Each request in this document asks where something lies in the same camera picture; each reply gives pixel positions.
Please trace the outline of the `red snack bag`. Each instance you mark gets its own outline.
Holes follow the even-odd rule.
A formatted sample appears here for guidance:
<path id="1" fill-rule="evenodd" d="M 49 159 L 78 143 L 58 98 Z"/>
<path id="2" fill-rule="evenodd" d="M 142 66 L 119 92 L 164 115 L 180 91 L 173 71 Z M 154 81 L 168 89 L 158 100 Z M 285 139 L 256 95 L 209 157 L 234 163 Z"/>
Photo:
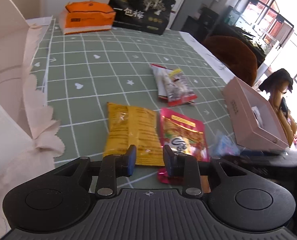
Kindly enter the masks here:
<path id="1" fill-rule="evenodd" d="M 198 163 L 210 161 L 203 122 L 163 108 L 160 113 L 160 129 L 163 147 L 169 145 L 175 154 L 192 155 Z M 171 185 L 179 185 L 183 181 L 180 177 L 170 177 L 165 166 L 158 171 L 158 180 Z"/>

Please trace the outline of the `green grid tablecloth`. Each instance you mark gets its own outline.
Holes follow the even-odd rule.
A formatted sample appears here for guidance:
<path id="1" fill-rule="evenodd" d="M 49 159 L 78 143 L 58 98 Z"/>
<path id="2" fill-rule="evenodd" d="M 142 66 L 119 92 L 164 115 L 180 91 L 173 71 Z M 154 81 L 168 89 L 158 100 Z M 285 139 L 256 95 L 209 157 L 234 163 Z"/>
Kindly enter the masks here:
<path id="1" fill-rule="evenodd" d="M 200 120 L 208 148 L 216 134 L 234 139 L 222 95 L 226 81 L 218 68 L 193 48 L 193 39 L 178 31 L 163 35 L 112 28 L 86 34 L 64 35 L 55 19 L 46 24 L 32 72 L 46 94 L 65 152 L 55 158 L 61 166 L 78 157 L 101 160 L 108 133 L 107 104 L 139 106 L 159 112 L 167 106 L 158 96 L 151 64 L 181 69 L 197 95 L 194 103 L 174 108 Z"/>

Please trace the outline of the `yellow snack bag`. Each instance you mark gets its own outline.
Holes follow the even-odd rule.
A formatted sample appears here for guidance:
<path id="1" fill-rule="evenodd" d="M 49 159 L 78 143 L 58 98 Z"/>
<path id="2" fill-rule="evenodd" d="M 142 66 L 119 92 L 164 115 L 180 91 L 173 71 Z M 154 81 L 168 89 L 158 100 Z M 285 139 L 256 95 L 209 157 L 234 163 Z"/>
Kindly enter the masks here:
<path id="1" fill-rule="evenodd" d="M 107 103 L 107 109 L 109 132 L 103 156 L 125 154 L 129 146 L 135 145 L 137 165 L 164 166 L 156 112 L 112 102 Z"/>

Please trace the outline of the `black gift box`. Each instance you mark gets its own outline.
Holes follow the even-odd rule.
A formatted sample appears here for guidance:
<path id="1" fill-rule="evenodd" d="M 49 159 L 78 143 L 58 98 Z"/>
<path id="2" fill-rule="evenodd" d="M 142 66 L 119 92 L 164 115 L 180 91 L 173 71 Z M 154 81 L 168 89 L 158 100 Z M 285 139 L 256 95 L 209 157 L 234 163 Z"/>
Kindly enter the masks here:
<path id="1" fill-rule="evenodd" d="M 175 0 L 110 0 L 116 12 L 113 26 L 163 35 Z"/>

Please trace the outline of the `pink frilled cloth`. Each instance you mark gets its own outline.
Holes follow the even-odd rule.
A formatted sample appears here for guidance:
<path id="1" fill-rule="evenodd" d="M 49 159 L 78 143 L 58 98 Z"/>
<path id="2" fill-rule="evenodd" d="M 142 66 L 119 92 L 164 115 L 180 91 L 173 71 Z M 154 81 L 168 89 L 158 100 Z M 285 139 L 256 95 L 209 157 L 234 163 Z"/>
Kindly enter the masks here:
<path id="1" fill-rule="evenodd" d="M 2 209 L 5 195 L 52 170 L 65 149 L 56 135 L 60 123 L 31 73 L 43 33 L 12 0 L 0 0 L 0 238 L 10 230 Z"/>

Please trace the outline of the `blue clear snack packet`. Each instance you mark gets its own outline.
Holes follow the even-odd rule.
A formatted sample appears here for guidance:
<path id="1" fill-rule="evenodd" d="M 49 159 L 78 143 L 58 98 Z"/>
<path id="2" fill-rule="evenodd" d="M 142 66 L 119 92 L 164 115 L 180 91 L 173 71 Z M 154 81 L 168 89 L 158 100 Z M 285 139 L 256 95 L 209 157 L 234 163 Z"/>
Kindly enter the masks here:
<path id="1" fill-rule="evenodd" d="M 217 131 L 215 135 L 215 143 L 211 148 L 210 155 L 214 156 L 225 156 L 225 155 L 240 155 L 240 150 L 237 145 L 221 131 Z"/>

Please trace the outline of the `orange tissue pack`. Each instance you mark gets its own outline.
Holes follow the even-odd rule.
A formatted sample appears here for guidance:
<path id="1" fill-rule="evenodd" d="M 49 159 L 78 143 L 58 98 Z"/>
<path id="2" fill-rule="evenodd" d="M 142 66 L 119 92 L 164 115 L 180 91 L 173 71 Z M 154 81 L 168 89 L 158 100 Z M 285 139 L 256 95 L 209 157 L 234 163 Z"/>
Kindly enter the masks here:
<path id="1" fill-rule="evenodd" d="M 59 14 L 63 35 L 106 31 L 112 28 L 116 12 L 105 3 L 85 1 L 68 3 Z"/>

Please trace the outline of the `pink storage box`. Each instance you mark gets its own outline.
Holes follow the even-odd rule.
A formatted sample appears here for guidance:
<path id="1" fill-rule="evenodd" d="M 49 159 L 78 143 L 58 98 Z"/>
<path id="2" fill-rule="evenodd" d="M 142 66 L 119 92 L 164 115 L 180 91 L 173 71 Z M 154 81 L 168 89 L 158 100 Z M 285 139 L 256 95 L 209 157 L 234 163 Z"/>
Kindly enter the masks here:
<path id="1" fill-rule="evenodd" d="M 269 101 L 234 77 L 223 96 L 238 145 L 250 150 L 285 150 L 287 138 Z"/>

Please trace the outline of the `brown round chair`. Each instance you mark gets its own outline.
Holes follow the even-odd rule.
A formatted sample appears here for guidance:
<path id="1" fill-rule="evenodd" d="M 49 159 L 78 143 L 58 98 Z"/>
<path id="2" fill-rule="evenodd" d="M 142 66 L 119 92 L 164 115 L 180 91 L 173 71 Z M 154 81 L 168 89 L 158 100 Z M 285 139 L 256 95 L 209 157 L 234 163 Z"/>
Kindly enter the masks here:
<path id="1" fill-rule="evenodd" d="M 230 36 L 211 36 L 203 45 L 250 87 L 257 76 L 257 58 L 242 41 Z"/>

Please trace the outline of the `white red-edged snack packet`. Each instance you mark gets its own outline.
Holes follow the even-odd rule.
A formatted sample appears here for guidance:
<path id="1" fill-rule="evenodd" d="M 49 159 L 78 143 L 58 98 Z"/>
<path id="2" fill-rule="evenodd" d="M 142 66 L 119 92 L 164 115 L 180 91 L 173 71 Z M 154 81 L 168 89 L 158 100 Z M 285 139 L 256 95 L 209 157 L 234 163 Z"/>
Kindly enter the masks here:
<path id="1" fill-rule="evenodd" d="M 197 99 L 197 95 L 190 87 L 189 79 L 180 68 L 170 72 L 164 70 L 161 76 L 169 107 L 183 105 Z"/>

